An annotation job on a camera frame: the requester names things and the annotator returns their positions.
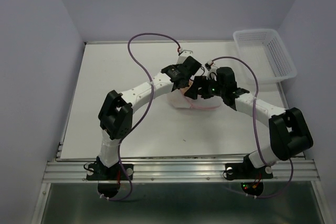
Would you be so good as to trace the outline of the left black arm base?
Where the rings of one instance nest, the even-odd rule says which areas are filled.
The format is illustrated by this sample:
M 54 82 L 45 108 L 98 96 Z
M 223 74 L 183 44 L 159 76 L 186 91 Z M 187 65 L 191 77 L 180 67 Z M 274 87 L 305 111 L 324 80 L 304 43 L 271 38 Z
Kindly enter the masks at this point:
M 133 164 L 120 165 L 119 162 L 111 167 L 106 167 L 97 157 L 93 163 L 85 163 L 84 170 L 87 172 L 86 180 L 98 182 L 97 192 L 99 197 L 107 201 L 122 201 L 130 197 L 133 191 Z M 121 182 L 129 182 L 129 192 L 121 196 Z

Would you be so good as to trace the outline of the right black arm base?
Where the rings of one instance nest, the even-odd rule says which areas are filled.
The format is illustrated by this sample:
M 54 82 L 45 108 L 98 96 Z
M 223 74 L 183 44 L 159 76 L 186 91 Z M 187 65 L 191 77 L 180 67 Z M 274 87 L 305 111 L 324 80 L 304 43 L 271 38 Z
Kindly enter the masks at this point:
M 226 163 L 223 177 L 228 181 L 243 180 L 240 183 L 243 193 L 257 198 L 264 191 L 262 180 L 272 179 L 274 176 L 271 168 L 264 164 L 260 168 L 255 168 L 246 155 L 241 163 Z

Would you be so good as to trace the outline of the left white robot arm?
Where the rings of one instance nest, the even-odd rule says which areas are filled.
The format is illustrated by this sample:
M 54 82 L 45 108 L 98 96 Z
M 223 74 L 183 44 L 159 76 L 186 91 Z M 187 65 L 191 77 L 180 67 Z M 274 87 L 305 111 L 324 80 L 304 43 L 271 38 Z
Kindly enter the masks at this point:
M 106 179 L 113 178 L 119 162 L 120 141 L 132 130 L 133 114 L 144 105 L 176 89 L 186 88 L 191 76 L 202 64 L 191 56 L 184 61 L 163 68 L 156 76 L 133 89 L 121 93 L 110 91 L 98 114 L 102 130 L 102 144 L 98 159 L 99 173 Z

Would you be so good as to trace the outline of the white plastic basket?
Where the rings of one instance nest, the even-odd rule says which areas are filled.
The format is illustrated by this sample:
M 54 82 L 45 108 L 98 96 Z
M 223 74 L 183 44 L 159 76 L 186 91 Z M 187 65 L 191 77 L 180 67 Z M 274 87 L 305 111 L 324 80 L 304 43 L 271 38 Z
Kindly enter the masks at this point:
M 251 67 L 260 85 L 297 76 L 292 57 L 276 30 L 239 30 L 233 33 L 233 39 L 239 59 Z

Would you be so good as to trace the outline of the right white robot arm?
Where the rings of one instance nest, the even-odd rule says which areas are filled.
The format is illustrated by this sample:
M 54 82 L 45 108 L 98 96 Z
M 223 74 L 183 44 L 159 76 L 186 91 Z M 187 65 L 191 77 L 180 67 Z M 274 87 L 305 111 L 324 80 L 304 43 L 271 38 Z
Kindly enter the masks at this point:
M 242 163 L 244 175 L 253 177 L 260 168 L 276 161 L 287 161 L 312 148 L 313 139 L 302 112 L 297 108 L 284 109 L 258 99 L 248 90 L 238 87 L 230 67 L 220 67 L 208 77 L 196 76 L 184 93 L 190 99 L 220 97 L 231 109 L 249 115 L 253 123 L 260 122 L 269 130 L 269 142 L 248 154 Z

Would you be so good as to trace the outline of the aluminium mounting rail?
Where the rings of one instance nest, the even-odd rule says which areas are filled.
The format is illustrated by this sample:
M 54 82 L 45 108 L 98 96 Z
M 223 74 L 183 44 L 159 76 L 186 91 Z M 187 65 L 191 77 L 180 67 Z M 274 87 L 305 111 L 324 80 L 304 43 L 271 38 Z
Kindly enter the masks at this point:
M 242 162 L 242 156 L 199 156 L 125 158 L 124 164 L 133 164 L 133 182 L 147 183 L 220 183 L 225 165 Z M 86 183 L 84 162 L 49 162 L 43 175 L 43 183 Z M 277 161 L 272 167 L 272 182 L 319 181 L 320 176 L 313 160 L 303 156 L 291 161 Z

